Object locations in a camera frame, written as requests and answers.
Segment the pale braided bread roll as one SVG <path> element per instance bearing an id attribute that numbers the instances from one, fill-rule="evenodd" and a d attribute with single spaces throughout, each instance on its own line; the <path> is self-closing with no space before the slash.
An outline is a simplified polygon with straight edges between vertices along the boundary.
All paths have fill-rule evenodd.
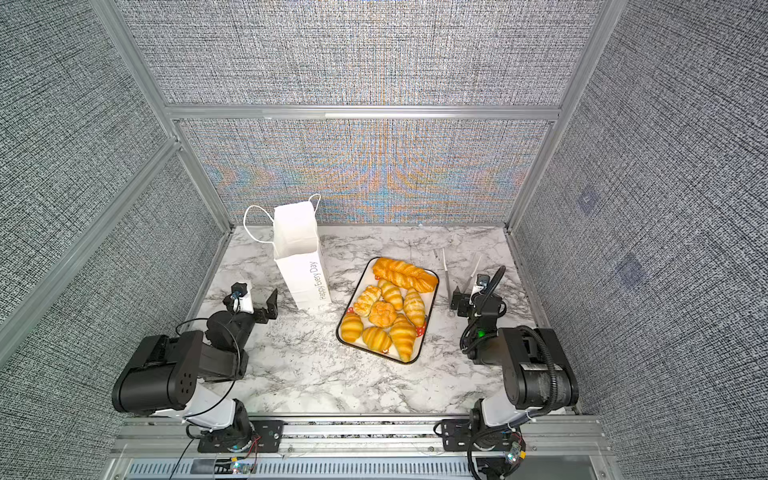
<path id="1" fill-rule="evenodd" d="M 368 317 L 374 304 L 381 297 L 381 289 L 375 285 L 367 286 L 353 303 L 353 312 L 361 317 Z"/>

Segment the large striped croissant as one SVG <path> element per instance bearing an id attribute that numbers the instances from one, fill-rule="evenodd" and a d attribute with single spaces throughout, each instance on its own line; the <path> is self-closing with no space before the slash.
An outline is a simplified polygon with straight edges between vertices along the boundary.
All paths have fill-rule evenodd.
<path id="1" fill-rule="evenodd" d="M 389 335 L 399 354 L 400 360 L 405 363 L 410 362 L 417 338 L 416 327 L 405 315 L 398 314 L 389 330 Z"/>

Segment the white paper gift bag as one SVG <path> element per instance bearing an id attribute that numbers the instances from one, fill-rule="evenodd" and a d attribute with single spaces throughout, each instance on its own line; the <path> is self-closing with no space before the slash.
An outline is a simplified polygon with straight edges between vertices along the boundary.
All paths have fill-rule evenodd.
<path id="1" fill-rule="evenodd" d="M 296 306 L 302 310 L 332 303 L 316 220 L 321 200 L 322 196 L 316 193 L 305 201 L 278 206 L 273 214 L 259 205 L 250 205 L 242 219 L 243 228 L 253 241 L 273 247 L 274 261 Z M 260 210 L 271 221 L 271 240 L 258 239 L 248 229 L 252 209 Z"/>

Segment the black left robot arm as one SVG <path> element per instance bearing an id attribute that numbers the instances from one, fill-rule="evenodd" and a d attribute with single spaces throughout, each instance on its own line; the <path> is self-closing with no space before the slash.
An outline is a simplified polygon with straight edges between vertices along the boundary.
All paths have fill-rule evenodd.
<path id="1" fill-rule="evenodd" d="M 147 336 L 118 376 L 111 394 L 118 412 L 176 418 L 196 427 L 200 453 L 275 452 L 282 423 L 253 423 L 231 396 L 248 369 L 245 347 L 253 328 L 278 317 L 278 291 L 255 308 L 246 283 L 231 286 L 225 308 L 205 319 L 206 329 L 175 337 Z"/>

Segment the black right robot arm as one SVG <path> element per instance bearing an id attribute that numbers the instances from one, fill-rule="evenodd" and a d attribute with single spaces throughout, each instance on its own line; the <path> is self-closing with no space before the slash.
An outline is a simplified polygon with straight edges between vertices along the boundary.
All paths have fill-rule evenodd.
<path id="1" fill-rule="evenodd" d="M 456 291 L 450 307 L 468 320 L 459 340 L 462 353 L 476 365 L 502 369 L 502 389 L 471 410 L 469 436 L 576 405 L 578 381 L 553 329 L 503 324 L 506 304 L 496 294 Z"/>

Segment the white and steel tongs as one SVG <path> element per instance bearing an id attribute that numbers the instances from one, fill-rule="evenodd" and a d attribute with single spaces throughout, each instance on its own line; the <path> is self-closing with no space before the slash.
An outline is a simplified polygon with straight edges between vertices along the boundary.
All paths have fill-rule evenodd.
<path id="1" fill-rule="evenodd" d="M 445 277 L 445 289 L 446 297 L 449 300 L 449 315 L 450 316 L 465 316 L 468 311 L 468 305 L 470 303 L 471 296 L 476 287 L 476 277 L 478 268 L 482 262 L 483 254 L 476 253 L 470 263 L 472 270 L 467 276 L 465 281 L 462 281 L 456 285 L 452 284 L 450 271 L 448 268 L 447 255 L 445 248 L 440 249 L 440 260 L 442 264 L 442 272 Z"/>

